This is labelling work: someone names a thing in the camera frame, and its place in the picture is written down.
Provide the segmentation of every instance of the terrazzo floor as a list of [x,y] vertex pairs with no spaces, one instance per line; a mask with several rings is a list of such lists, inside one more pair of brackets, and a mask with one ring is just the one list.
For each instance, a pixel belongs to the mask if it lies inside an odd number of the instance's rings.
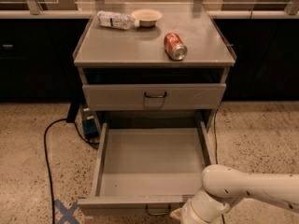
[[[69,104],[0,104],[0,223],[51,223],[43,135],[66,118]],[[80,115],[77,116],[80,126]],[[299,174],[299,102],[223,102],[216,118],[219,163],[253,173]],[[209,139],[215,144],[213,128]],[[54,124],[47,136],[57,201],[56,223],[177,223],[170,217],[85,217],[77,200],[91,191],[96,150],[73,124]],[[299,223],[299,215],[244,200],[227,224]],[[221,218],[215,222],[221,224]]]

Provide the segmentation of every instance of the drawer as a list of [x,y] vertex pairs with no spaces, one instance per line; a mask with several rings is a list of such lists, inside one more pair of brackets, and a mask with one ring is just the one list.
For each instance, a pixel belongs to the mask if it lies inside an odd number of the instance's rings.
[[217,108],[226,85],[83,85],[91,110],[179,110]]
[[103,123],[92,191],[78,200],[85,216],[167,214],[201,188],[201,128],[158,126]]

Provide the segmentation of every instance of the cabinet top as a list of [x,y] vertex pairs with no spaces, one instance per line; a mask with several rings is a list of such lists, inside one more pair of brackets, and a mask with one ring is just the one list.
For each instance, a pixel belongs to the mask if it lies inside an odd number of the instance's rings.
[[[128,31],[100,27],[96,14],[82,37],[75,66],[84,67],[195,67],[233,66],[235,59],[201,4],[105,4],[101,10],[131,14],[140,8],[163,13],[156,26]],[[176,33],[188,48],[182,61],[164,51],[164,37]]]

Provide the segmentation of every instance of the drawer handle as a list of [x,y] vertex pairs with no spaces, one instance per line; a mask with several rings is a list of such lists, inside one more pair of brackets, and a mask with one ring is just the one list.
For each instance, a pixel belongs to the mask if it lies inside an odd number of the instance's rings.
[[165,216],[165,215],[169,215],[171,213],[171,206],[170,204],[168,205],[168,210],[165,211],[165,212],[162,212],[162,213],[150,213],[149,212],[149,208],[148,206],[146,205],[146,213],[149,215],[149,216]]
[[144,92],[144,96],[147,98],[165,98],[167,96],[167,92],[165,91],[163,95],[148,95],[146,92]]

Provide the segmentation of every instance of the cabinet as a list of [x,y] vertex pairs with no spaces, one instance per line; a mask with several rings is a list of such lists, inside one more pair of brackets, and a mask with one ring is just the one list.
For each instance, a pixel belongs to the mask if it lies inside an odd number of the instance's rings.
[[299,98],[298,20],[215,20],[235,50],[227,100]]
[[[100,133],[93,188],[78,201],[85,215],[161,214],[182,206],[215,163],[206,133],[235,59],[200,4],[118,4],[130,14],[158,9],[156,26],[129,31],[91,20],[75,66]],[[177,33],[183,61],[164,52]]]
[[88,20],[0,20],[1,102],[82,98],[72,54]]

